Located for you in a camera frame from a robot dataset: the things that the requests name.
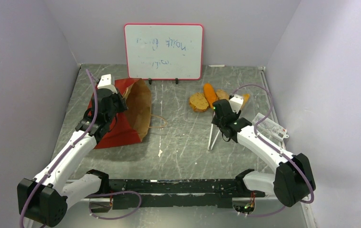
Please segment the tan fake bread roll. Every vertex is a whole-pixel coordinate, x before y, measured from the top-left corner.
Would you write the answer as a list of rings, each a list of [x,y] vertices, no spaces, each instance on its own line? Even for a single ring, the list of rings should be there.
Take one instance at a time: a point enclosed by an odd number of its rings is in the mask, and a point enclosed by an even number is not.
[[[222,89],[216,90],[215,93],[217,95],[217,100],[223,100],[223,99],[229,100],[230,99],[230,95]]]

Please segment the red paper bag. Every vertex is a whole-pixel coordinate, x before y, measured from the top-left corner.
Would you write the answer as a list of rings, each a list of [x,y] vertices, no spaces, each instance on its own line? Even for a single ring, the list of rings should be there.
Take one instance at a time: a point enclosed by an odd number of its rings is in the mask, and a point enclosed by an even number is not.
[[[147,135],[151,121],[152,94],[142,79],[117,79],[115,86],[125,96],[128,109],[117,114],[95,149],[107,149],[141,143]]]

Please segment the orange fake bread slice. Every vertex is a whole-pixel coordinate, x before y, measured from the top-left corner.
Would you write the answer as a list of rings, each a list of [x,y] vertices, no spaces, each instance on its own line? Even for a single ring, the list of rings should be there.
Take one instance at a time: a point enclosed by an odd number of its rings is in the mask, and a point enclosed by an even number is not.
[[[245,105],[247,104],[247,102],[248,102],[248,100],[249,100],[249,98],[250,98],[250,95],[249,95],[249,94],[243,94],[242,97],[243,97],[243,104],[242,104],[242,106],[241,106],[241,110],[243,110],[243,108],[244,108]]]

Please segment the orange fake bread piece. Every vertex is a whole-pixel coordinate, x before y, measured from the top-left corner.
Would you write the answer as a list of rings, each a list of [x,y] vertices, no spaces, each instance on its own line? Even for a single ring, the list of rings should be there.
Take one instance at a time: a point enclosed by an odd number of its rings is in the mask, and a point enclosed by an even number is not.
[[[209,108],[209,103],[203,93],[194,93],[189,97],[189,105],[194,112],[205,112]]]

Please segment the orange fake baguette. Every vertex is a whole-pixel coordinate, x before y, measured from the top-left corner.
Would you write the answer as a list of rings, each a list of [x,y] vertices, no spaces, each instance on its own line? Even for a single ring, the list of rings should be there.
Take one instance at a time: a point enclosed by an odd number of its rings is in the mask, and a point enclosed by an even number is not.
[[[214,90],[214,87],[210,83],[206,83],[203,85],[203,93],[209,104],[209,107],[213,109],[213,103],[218,100],[218,96]]]

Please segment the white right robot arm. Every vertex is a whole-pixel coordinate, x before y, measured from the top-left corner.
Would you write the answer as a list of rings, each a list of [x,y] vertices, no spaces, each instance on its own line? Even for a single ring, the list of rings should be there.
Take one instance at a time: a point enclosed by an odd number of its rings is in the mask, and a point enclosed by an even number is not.
[[[215,101],[212,123],[223,137],[255,153],[273,171],[273,174],[255,170],[240,174],[236,193],[242,197],[252,191],[268,193],[286,207],[297,202],[312,203],[316,185],[308,157],[303,153],[295,155],[264,137],[255,125],[240,117],[236,105],[234,98]]]

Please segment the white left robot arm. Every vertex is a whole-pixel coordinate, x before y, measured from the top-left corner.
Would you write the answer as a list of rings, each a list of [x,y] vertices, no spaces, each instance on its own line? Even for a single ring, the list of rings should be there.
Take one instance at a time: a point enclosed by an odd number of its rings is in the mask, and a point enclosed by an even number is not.
[[[94,89],[91,102],[63,150],[33,179],[23,178],[18,184],[21,228],[24,218],[54,227],[81,199],[94,194],[102,198],[110,193],[109,175],[97,170],[66,184],[82,159],[110,132],[116,115],[127,110],[125,99],[113,85]]]

